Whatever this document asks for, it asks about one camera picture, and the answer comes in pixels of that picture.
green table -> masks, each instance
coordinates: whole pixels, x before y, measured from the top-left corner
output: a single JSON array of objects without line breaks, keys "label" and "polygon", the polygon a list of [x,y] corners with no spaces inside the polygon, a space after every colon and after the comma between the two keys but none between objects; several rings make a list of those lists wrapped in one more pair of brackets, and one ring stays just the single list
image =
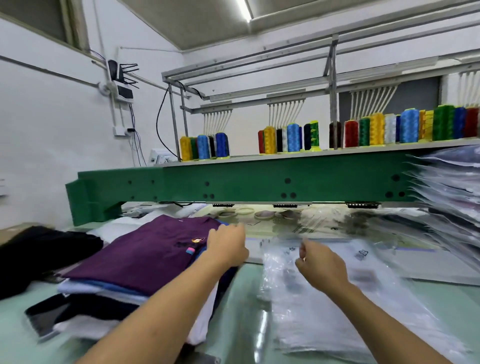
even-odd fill
[{"label": "green table", "polygon": [[[263,267],[246,264],[238,272],[210,322],[207,341],[198,351],[217,356],[222,363],[255,363],[258,330],[269,307],[257,299]],[[413,289],[428,303],[446,328],[473,351],[472,363],[480,363],[480,288],[441,283],[414,282]],[[34,283],[26,293],[0,301],[0,364],[74,363],[93,344],[61,334],[37,343],[25,321],[26,308],[56,293],[56,285]],[[257,351],[261,363],[343,363],[319,353],[284,355],[274,348],[270,327]]]}]

